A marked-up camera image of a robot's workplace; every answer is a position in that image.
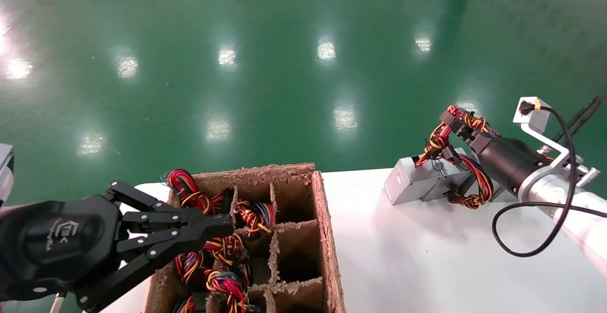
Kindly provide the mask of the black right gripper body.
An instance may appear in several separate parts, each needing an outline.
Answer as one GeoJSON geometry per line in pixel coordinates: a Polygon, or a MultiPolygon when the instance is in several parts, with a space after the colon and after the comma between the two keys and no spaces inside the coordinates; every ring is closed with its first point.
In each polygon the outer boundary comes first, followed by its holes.
{"type": "Polygon", "coordinates": [[[529,175],[546,166],[544,156],[514,138],[491,138],[479,152],[479,162],[492,180],[513,195],[529,175]]]}

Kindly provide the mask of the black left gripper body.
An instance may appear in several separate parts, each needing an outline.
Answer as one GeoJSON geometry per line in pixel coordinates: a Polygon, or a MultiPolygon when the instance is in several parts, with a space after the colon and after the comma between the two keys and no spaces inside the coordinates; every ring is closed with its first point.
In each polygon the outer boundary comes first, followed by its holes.
{"type": "Polygon", "coordinates": [[[100,195],[1,208],[1,300],[73,292],[82,302],[114,302],[128,291],[117,244],[121,210],[100,195]]]}

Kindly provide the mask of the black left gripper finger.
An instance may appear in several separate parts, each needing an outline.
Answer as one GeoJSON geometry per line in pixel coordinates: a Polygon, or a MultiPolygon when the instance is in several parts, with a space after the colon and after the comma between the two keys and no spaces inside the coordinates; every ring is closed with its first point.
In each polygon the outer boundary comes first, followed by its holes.
{"type": "Polygon", "coordinates": [[[111,183],[106,198],[128,205],[134,211],[123,214],[123,226],[132,233],[153,233],[178,229],[188,233],[233,233],[226,214],[207,215],[197,208],[173,207],[122,181],[111,183]]]}
{"type": "Polygon", "coordinates": [[[182,227],[120,241],[109,259],[126,265],[106,276],[87,278],[74,288],[78,306],[86,312],[100,312],[139,283],[152,276],[178,255],[197,252],[212,238],[224,237],[223,227],[182,227]]]}

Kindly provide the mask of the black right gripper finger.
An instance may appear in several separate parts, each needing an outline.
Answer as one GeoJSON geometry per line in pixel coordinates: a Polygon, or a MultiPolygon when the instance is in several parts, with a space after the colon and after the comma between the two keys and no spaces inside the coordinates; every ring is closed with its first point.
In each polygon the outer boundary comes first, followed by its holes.
{"type": "Polygon", "coordinates": [[[474,112],[467,110],[454,112],[445,110],[440,119],[476,155],[480,155],[490,147],[492,127],[484,117],[477,117],[474,112]]]}
{"type": "Polygon", "coordinates": [[[446,159],[447,162],[454,164],[456,166],[466,167],[474,173],[484,173],[483,168],[480,166],[480,163],[465,153],[457,152],[455,149],[443,149],[442,158],[446,159]]]}

